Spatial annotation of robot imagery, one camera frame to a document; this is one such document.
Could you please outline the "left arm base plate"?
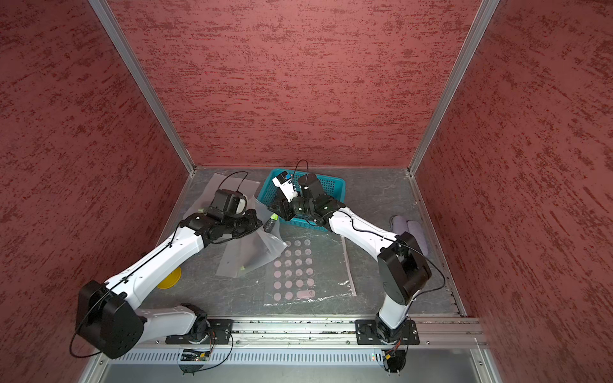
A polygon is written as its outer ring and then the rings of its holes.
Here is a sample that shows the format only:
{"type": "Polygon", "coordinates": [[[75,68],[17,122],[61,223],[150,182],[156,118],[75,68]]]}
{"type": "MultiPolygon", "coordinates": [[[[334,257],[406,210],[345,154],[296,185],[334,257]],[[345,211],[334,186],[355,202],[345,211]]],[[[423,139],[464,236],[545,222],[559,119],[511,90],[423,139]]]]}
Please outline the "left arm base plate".
{"type": "Polygon", "coordinates": [[[234,321],[231,319],[199,320],[184,335],[170,335],[165,339],[167,345],[216,346],[228,345],[234,321]]]}

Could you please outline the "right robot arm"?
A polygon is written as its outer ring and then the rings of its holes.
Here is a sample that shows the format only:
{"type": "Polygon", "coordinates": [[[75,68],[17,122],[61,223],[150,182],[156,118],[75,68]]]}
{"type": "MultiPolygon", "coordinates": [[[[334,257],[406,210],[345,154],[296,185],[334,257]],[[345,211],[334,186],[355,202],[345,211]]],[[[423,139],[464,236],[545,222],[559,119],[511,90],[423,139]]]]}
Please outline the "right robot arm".
{"type": "Polygon", "coordinates": [[[377,261],[386,293],[375,317],[377,336],[387,344],[398,342],[411,303],[432,277],[428,259],[417,239],[408,231],[401,234],[385,231],[328,195],[316,199],[296,196],[291,201],[280,196],[270,204],[269,210],[283,220],[299,217],[349,239],[377,261]]]}

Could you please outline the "clear zip-top bag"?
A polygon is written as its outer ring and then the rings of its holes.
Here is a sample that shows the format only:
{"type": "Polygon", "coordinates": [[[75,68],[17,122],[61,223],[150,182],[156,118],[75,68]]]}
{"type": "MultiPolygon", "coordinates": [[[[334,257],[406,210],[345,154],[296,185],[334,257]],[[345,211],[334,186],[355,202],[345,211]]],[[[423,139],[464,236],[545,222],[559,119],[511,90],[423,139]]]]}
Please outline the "clear zip-top bag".
{"type": "Polygon", "coordinates": [[[196,212],[203,212],[213,201],[215,193],[218,189],[225,189],[231,192],[238,191],[247,199],[247,205],[251,207],[252,201],[255,199],[255,193],[260,188],[261,183],[257,180],[252,180],[252,177],[240,173],[229,178],[226,175],[213,173],[207,183],[198,188],[196,199],[189,204],[188,209],[183,213],[182,219],[196,212]]]}
{"type": "MultiPolygon", "coordinates": [[[[265,204],[253,199],[253,205],[248,208],[255,209],[263,225],[274,213],[268,210],[265,204]]],[[[242,239],[234,239],[227,243],[223,256],[216,271],[216,276],[239,278],[279,258],[286,250],[287,244],[280,234],[280,222],[276,223],[272,233],[266,233],[263,226],[242,239]],[[249,265],[250,271],[241,274],[239,269],[249,265]]]]}

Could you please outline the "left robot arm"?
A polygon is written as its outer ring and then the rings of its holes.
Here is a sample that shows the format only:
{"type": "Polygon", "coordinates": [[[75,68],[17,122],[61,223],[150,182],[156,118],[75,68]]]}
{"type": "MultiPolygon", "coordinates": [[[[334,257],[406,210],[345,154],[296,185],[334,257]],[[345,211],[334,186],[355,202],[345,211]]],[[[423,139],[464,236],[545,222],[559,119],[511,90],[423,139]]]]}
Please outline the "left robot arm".
{"type": "Polygon", "coordinates": [[[223,219],[194,213],[181,220],[163,244],[134,265],[104,283],[92,280],[81,288],[73,335],[109,358],[158,338],[178,337],[192,344],[208,341],[207,315],[199,307],[182,304],[143,310],[140,306],[184,261],[209,245],[248,236],[262,224],[253,209],[223,219]]]}

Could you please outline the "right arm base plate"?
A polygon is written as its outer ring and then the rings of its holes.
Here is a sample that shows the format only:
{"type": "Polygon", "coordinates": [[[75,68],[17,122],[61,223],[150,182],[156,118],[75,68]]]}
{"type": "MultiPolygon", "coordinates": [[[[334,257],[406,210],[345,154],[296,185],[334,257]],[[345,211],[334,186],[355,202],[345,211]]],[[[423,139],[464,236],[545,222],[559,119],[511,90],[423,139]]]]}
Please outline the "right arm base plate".
{"type": "Polygon", "coordinates": [[[400,342],[405,346],[420,344],[415,321],[405,319],[396,329],[389,328],[383,321],[356,320],[354,322],[357,343],[360,346],[395,345],[400,342]]]}

